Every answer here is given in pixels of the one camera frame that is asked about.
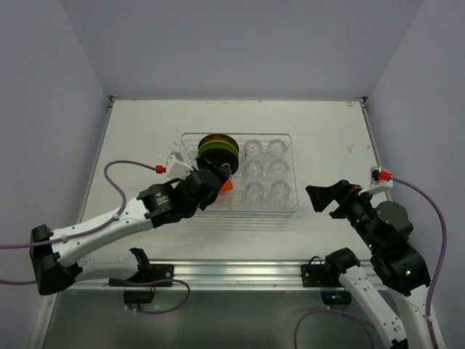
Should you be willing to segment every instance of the clear cup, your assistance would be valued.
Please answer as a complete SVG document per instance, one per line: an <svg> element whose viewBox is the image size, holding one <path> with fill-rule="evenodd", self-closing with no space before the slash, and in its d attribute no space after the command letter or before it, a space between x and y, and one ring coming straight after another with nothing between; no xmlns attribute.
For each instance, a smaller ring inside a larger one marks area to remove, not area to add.
<svg viewBox="0 0 465 349"><path fill-rule="evenodd" d="M244 159L250 161L262 156L263 147L259 140L248 140L244 144Z"/></svg>
<svg viewBox="0 0 465 349"><path fill-rule="evenodd" d="M285 209L289 205L291 186L283 180L277 180L271 185L267 195L267 206L273 209Z"/></svg>
<svg viewBox="0 0 465 349"><path fill-rule="evenodd" d="M272 159L281 159L288 151L288 146L283 140L275 139L268 143L267 153Z"/></svg>
<svg viewBox="0 0 465 349"><path fill-rule="evenodd" d="M249 209L260 209L264 199L264 186L260 182L250 182L243 193L244 206Z"/></svg>
<svg viewBox="0 0 465 349"><path fill-rule="evenodd" d="M283 159L273 159L268 166L267 180L277 181L285 180L289 170L289 165Z"/></svg>
<svg viewBox="0 0 465 349"><path fill-rule="evenodd" d="M242 172L242 178L246 182L251 180L260 181L263 178L263 164L259 160L251 160L246 163Z"/></svg>

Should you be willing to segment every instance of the white table surface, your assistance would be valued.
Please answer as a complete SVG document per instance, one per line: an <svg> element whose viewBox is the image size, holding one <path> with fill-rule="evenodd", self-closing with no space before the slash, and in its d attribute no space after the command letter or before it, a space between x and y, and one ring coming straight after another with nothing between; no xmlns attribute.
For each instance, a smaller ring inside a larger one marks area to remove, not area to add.
<svg viewBox="0 0 465 349"><path fill-rule="evenodd" d="M149 258L222 260L306 260L349 247L361 260L370 252L346 220L313 211L307 185L332 185L340 179L365 186L376 166L367 126L357 102L302 101L131 101L114 103L84 210L84 220L120 204L105 181L103 167L130 159L164 164L179 151L185 132L288 133L292 136L299 211L287 218L194 217L139 233L101 249L103 254L131 247ZM128 197L164 175L130 165L115 165L110 176ZM373 205L386 199L378 195Z"/></svg>

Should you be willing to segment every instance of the white wall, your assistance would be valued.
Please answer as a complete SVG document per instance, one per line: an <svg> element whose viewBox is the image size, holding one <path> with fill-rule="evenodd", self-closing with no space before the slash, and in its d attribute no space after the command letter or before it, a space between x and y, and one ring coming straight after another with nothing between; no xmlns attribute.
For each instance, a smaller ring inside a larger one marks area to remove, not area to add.
<svg viewBox="0 0 465 349"><path fill-rule="evenodd" d="M421 0L60 0L125 98L366 96Z"/></svg>
<svg viewBox="0 0 465 349"><path fill-rule="evenodd" d="M56 0L0 4L0 243L75 222L108 99ZM27 250L0 251L0 278L32 279ZM0 347L25 348L41 298L0 285Z"/></svg>
<svg viewBox="0 0 465 349"><path fill-rule="evenodd" d="M449 348L465 348L465 1L426 0L369 97L383 162L431 193L449 242L434 297ZM411 190L395 189L416 229L411 241L430 270L440 250L434 211Z"/></svg>

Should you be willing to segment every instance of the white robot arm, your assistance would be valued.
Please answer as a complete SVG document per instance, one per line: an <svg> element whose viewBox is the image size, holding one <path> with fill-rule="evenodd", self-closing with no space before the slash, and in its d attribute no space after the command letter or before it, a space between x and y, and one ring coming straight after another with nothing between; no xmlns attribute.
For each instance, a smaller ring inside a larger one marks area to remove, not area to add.
<svg viewBox="0 0 465 349"><path fill-rule="evenodd" d="M308 186L307 192L316 212L322 212L333 200L339 204L330 216L349 220L371 250L373 269L387 286L399 316L366 278L349 249L326 256L324 274L345 286L361 304L385 348L446 349L434 310L426 316L431 279L423 257L408 243L413 226L407 211L391 201L371 206L372 193L392 187L390 173L373 168L371 174L372 183L365 189L342 180L331 187Z"/></svg>
<svg viewBox="0 0 465 349"><path fill-rule="evenodd" d="M193 169L182 162L178 153L172 153L166 172L175 179L151 185L129 200L124 210L115 209L54 231L46 225L34 228L30 255L39 294L60 292L76 281L91 278L149 281L150 263L143 250L133 248L111 260L92 252L125 236L192 217L197 209L212 204L230 176L230 169L201 156L197 165L198 169Z"/></svg>

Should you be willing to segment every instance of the metal floor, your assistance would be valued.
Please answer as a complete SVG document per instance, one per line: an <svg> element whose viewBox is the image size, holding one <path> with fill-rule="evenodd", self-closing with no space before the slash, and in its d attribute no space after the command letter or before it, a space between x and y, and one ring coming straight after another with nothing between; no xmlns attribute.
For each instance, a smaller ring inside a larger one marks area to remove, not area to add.
<svg viewBox="0 0 465 349"><path fill-rule="evenodd" d="M158 289L148 307L168 308L181 292ZM121 290L62 292L43 348L292 349L299 317L324 307L318 291L195 291L183 308L151 316L125 312L122 298ZM363 316L356 304L349 311ZM310 316L299 331L300 349L369 347L360 326L343 316Z"/></svg>

